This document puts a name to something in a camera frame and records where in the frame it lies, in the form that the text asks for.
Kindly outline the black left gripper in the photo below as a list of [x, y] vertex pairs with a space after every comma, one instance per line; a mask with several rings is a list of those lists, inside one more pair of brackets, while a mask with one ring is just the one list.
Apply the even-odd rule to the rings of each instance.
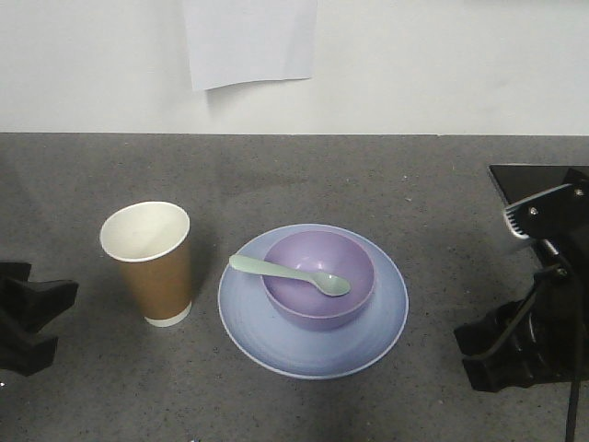
[[26, 262], [1, 262], [1, 368], [30, 376], [53, 363], [59, 338], [45, 336], [27, 343], [27, 332], [39, 332], [75, 303], [79, 284], [71, 280], [19, 282], [23, 308], [17, 313], [9, 300], [9, 282], [28, 278]]

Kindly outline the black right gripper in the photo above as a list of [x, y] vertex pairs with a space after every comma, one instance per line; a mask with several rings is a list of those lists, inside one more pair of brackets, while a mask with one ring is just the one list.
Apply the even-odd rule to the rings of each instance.
[[524, 298], [455, 329], [474, 390], [588, 378], [588, 277], [542, 265]]

